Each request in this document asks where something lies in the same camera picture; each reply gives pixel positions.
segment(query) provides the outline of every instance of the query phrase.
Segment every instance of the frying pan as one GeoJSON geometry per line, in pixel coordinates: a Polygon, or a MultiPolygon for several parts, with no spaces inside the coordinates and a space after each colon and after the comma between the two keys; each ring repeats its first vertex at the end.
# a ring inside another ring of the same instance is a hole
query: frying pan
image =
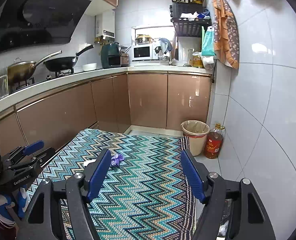
{"type": "Polygon", "coordinates": [[[21,60],[21,58],[16,58],[14,60],[14,64],[7,67],[7,76],[8,76],[8,85],[12,86],[16,83],[19,83],[21,81],[25,81],[27,79],[30,79],[33,73],[35,72],[36,67],[42,63],[44,60],[49,59],[50,57],[53,57],[57,54],[61,54],[62,51],[58,51],[52,54],[47,55],[46,57],[43,57],[38,62],[35,61],[21,61],[16,62],[17,59],[21,60]]]}
{"type": "Polygon", "coordinates": [[[44,64],[46,65],[47,69],[51,72],[58,72],[65,69],[72,69],[76,64],[78,57],[82,53],[86,52],[89,49],[92,49],[93,47],[94,47],[93,45],[89,45],[85,47],[83,50],[77,52],[75,57],[54,58],[54,59],[45,61],[44,64]]]}

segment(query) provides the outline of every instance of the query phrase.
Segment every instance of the dish rack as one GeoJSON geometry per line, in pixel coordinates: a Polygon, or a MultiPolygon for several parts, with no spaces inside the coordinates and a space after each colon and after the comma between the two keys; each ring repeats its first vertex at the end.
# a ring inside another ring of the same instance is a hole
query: dish rack
{"type": "Polygon", "coordinates": [[[211,20],[194,19],[189,21],[188,18],[171,18],[174,30],[178,37],[198,37],[201,38],[202,26],[205,30],[212,25],[211,20]]]}
{"type": "MultiPolygon", "coordinates": [[[[191,13],[194,13],[195,11],[203,11],[203,4],[205,4],[205,0],[172,0],[172,2],[184,4],[185,10],[191,8],[193,11],[191,11],[191,13]]],[[[176,12],[174,4],[170,6],[170,12],[172,13],[172,16],[174,16],[173,18],[171,18],[171,22],[173,23],[174,29],[178,37],[201,38],[202,26],[206,31],[207,28],[212,25],[211,19],[205,20],[203,18],[196,18],[192,21],[189,21],[188,18],[178,17],[179,14],[176,12]]]]}

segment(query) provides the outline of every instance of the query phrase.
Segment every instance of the baseboard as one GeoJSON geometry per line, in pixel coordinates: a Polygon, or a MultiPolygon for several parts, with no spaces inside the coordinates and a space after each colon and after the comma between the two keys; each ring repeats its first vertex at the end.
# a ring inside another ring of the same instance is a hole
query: baseboard
{"type": "Polygon", "coordinates": [[[182,136],[182,131],[170,130],[170,129],[163,129],[163,128],[155,128],[155,127],[146,127],[146,126],[139,126],[139,125],[131,125],[130,126],[130,129],[132,131],[138,131],[138,132],[164,134],[164,135],[171,135],[171,136],[182,136]]]}
{"type": "Polygon", "coordinates": [[[123,134],[129,134],[131,132],[131,127],[132,127],[132,125],[130,125],[128,127],[128,129],[123,134]]]}

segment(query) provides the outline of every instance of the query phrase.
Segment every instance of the water heater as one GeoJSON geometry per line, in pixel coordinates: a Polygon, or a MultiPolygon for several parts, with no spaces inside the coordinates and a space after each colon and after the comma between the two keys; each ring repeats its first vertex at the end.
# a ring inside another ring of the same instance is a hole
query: water heater
{"type": "Polygon", "coordinates": [[[115,11],[108,10],[96,15],[96,37],[115,38],[115,11]]]}

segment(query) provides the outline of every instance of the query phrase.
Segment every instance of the glass cup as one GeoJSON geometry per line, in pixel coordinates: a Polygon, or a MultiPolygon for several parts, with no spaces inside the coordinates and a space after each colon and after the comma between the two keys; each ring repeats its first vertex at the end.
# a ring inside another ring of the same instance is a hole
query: glass cup
{"type": "Polygon", "coordinates": [[[0,99],[9,95],[7,68],[0,69],[0,99]]]}

